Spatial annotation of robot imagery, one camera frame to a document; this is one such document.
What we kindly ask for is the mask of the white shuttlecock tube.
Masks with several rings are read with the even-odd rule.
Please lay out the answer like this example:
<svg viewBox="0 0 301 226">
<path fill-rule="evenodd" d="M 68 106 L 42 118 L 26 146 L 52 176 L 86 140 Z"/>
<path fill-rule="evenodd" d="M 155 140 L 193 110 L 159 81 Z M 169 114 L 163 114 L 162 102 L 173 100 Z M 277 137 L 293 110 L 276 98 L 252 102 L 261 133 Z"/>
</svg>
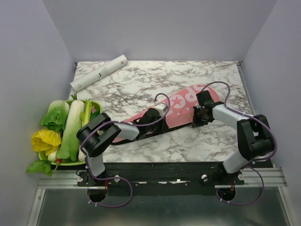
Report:
<svg viewBox="0 0 301 226">
<path fill-rule="evenodd" d="M 70 83 L 71 87 L 74 91 L 78 92 L 83 90 L 84 88 L 92 85 L 100 79 L 108 76 L 109 74 L 115 72 L 121 67 L 127 65 L 128 60 L 125 55 L 121 55 L 107 63 L 103 66 L 92 70 L 91 72 L 81 76 L 80 78 L 74 80 Z"/>
</svg>

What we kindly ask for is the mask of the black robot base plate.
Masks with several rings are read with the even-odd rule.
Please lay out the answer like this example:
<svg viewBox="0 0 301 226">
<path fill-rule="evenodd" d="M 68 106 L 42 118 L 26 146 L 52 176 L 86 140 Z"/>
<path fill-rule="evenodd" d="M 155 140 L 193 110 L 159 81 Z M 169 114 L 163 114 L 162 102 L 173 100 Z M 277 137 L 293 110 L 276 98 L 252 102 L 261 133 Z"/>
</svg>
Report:
<svg viewBox="0 0 301 226">
<path fill-rule="evenodd" d="M 105 163 L 105 171 L 92 178 L 82 171 L 77 185 L 110 196 L 214 195 L 217 187 L 244 184 L 238 173 L 226 175 L 220 162 Z"/>
</svg>

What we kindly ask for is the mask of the pink racket bag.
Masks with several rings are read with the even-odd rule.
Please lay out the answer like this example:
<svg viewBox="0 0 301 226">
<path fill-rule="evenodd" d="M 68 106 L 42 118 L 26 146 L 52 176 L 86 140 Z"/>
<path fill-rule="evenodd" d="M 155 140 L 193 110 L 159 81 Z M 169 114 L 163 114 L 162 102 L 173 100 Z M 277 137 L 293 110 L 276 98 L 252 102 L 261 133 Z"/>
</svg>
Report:
<svg viewBox="0 0 301 226">
<path fill-rule="evenodd" d="M 165 127 L 163 128 L 161 126 L 162 130 L 160 131 L 160 129 L 157 126 L 158 129 L 156 128 L 155 131 L 149 131 L 145 135 L 142 135 L 142 138 L 137 137 L 136 140 L 157 136 L 191 125 L 194 114 L 193 107 L 198 105 L 196 94 L 198 94 L 204 86 L 205 85 L 191 85 L 169 96 L 169 99 L 171 101 L 171 107 L 168 111 L 168 114 L 166 115 Z M 219 95 L 213 88 L 207 87 L 205 90 L 208 90 L 210 92 L 211 98 L 214 100 L 214 102 L 219 102 L 221 100 Z M 138 122 L 139 119 L 144 115 L 144 113 L 147 112 L 147 110 L 148 108 L 126 119 L 124 122 L 133 123 L 133 121 L 135 120 Z M 116 138 L 112 142 L 112 145 L 121 145 L 133 141 L 130 141 L 128 139 Z"/>
</svg>

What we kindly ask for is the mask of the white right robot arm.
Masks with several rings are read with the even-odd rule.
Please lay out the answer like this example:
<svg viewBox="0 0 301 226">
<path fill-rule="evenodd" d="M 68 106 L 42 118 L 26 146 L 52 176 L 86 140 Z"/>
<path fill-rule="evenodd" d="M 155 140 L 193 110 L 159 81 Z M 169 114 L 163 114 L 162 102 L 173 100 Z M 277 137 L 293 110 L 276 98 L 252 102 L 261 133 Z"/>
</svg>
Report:
<svg viewBox="0 0 301 226">
<path fill-rule="evenodd" d="M 194 107 L 193 127 L 205 126 L 217 120 L 237 131 L 238 150 L 218 165 L 213 180 L 228 184 L 233 180 L 233 174 L 249 162 L 275 151 L 275 138 L 264 115 L 246 115 L 226 107 L 224 102 L 215 102 L 208 90 L 199 92 L 196 97 L 198 106 Z"/>
</svg>

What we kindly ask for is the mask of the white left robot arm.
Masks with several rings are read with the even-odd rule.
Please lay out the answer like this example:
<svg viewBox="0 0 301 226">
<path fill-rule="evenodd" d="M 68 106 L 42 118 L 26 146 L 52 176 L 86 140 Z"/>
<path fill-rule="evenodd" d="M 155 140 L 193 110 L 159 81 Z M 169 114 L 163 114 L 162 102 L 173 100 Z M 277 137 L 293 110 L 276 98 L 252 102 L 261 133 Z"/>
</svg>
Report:
<svg viewBox="0 0 301 226">
<path fill-rule="evenodd" d="M 113 121 L 106 113 L 96 116 L 76 134 L 80 149 L 85 154 L 88 180 L 94 186 L 104 182 L 105 166 L 103 152 L 117 138 L 136 141 L 146 137 L 147 133 L 161 131 L 166 126 L 168 110 L 148 109 L 137 122 Z"/>
</svg>

